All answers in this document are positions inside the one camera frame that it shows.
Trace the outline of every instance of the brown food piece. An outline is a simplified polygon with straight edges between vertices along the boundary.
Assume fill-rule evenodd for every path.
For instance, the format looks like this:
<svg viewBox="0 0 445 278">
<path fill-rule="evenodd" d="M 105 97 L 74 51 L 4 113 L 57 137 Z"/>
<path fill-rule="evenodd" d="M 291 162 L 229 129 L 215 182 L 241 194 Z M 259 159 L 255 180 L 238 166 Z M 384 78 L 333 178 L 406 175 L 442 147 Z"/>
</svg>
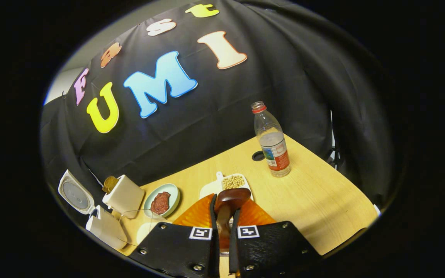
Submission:
<svg viewBox="0 0 445 278">
<path fill-rule="evenodd" d="M 168 192 L 157 193 L 157 196 L 152 201 L 152 204 L 150 204 L 150 210 L 158 215 L 161 215 L 168 211 L 170 196 L 171 194 L 169 194 Z"/>
</svg>

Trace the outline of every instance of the wooden table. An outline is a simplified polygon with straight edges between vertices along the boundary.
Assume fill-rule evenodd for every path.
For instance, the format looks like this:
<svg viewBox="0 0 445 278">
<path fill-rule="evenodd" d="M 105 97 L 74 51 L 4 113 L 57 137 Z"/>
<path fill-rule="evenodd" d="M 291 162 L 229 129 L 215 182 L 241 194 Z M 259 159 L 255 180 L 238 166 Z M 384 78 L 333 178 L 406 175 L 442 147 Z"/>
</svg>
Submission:
<svg viewBox="0 0 445 278">
<path fill-rule="evenodd" d="M 199 199 L 201 188 L 216 180 L 216 172 L 224 176 L 243 174 L 250 185 L 254 201 L 277 222 L 289 220 L 300 230 L 315 250 L 324 255 L 368 227 L 377 213 L 370 200 L 348 179 L 307 148 L 288 136 L 291 172 L 277 178 L 270 174 L 265 160 L 255 162 L 252 155 L 260 150 L 252 138 L 210 159 L 180 172 L 143 185 L 145 197 L 165 183 L 173 183 L 181 193 L 178 208 L 166 219 L 173 222 Z M 136 219 L 125 221 L 124 229 L 136 237 Z M 127 244 L 119 250 L 130 255 L 135 246 Z M 221 277 L 228 276 L 228 257 L 221 257 Z"/>
</svg>

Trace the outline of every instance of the container lid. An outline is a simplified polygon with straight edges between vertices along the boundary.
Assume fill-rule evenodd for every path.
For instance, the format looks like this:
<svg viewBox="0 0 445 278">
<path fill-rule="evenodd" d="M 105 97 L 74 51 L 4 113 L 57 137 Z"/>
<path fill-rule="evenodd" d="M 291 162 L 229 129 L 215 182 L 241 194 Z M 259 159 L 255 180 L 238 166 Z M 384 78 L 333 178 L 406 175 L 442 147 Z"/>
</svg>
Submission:
<svg viewBox="0 0 445 278">
<path fill-rule="evenodd" d="M 90 214 L 95 209 L 94 198 L 69 170 L 63 174 L 59 182 L 58 193 L 82 214 Z"/>
</svg>

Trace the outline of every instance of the orange plastic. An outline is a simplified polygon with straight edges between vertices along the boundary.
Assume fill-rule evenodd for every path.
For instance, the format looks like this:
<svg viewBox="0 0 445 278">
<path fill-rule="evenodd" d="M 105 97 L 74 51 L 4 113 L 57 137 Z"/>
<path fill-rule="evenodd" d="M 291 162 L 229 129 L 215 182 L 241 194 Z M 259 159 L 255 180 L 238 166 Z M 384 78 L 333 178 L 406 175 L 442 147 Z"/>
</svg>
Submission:
<svg viewBox="0 0 445 278">
<path fill-rule="evenodd" d="M 272 223 L 276 223 L 276 220 L 268 215 L 265 210 L 251 199 L 241 206 L 238 226 L 265 225 Z"/>
<path fill-rule="evenodd" d="M 212 227 L 211 220 L 211 201 L 214 194 L 207 195 L 198 200 L 189 209 L 187 209 L 182 215 L 180 215 L 173 224 L 183 225 L 189 227 Z"/>
</svg>

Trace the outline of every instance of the letter m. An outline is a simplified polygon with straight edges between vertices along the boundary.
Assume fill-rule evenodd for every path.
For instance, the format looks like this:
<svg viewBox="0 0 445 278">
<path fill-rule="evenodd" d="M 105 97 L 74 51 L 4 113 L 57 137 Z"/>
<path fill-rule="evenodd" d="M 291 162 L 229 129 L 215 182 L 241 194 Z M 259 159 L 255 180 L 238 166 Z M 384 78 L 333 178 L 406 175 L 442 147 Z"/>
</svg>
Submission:
<svg viewBox="0 0 445 278">
<path fill-rule="evenodd" d="M 147 118 L 157 110 L 157 104 L 150 102 L 147 95 L 161 103 L 168 102 L 166 82 L 171 86 L 172 97 L 179 97 L 197 86 L 197 81 L 190 79 L 178 62 L 178 51 L 171 51 L 157 59 L 154 78 L 137 71 L 125 80 L 123 86 L 133 92 L 142 118 Z"/>
</svg>

